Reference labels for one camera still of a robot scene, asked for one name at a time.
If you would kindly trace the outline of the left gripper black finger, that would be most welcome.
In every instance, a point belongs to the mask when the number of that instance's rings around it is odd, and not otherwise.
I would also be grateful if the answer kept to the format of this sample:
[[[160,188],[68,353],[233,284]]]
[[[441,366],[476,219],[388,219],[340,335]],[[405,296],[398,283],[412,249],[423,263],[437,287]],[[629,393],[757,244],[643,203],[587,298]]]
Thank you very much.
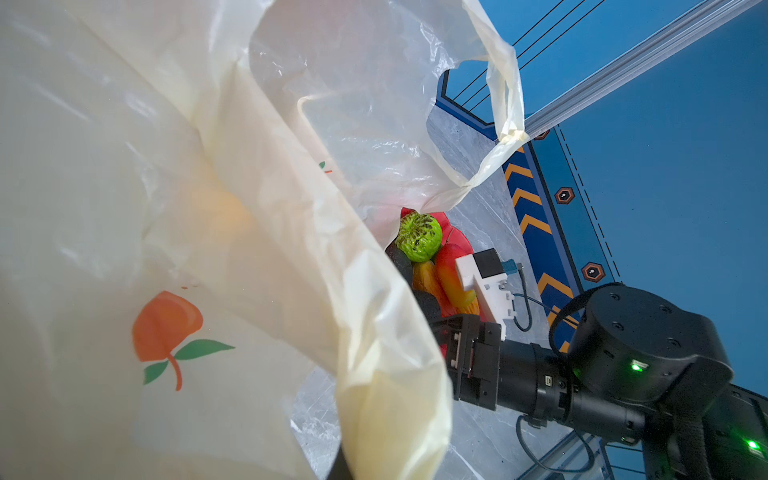
[[[342,447],[339,447],[335,460],[326,477],[327,480],[353,480],[354,476],[349,468]]]

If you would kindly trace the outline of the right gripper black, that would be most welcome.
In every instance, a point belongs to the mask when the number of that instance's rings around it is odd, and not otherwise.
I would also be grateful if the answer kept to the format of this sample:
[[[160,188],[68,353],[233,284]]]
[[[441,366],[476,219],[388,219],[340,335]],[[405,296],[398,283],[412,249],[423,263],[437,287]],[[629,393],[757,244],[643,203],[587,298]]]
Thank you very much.
[[[498,399],[501,326],[477,315],[461,314],[431,321],[444,351],[456,401],[495,410]]]

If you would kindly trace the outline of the cream plastic bag orange print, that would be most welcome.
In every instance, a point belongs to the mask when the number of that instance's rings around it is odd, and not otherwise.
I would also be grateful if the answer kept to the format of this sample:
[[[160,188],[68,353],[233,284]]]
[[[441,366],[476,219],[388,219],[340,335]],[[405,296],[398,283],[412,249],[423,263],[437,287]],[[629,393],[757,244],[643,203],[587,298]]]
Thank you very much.
[[[385,248],[526,139],[476,1],[5,1],[1,475],[431,479],[445,361]]]

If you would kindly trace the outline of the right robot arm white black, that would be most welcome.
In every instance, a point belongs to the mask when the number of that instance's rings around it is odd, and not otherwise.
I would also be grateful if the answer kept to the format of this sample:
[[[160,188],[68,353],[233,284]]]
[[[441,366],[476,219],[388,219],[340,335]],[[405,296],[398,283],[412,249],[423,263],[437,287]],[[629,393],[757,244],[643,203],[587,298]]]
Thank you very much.
[[[763,479],[767,400],[733,383],[713,322],[621,283],[556,315],[581,317],[568,349],[505,340],[476,315],[429,320],[458,401],[640,445],[648,479]]]

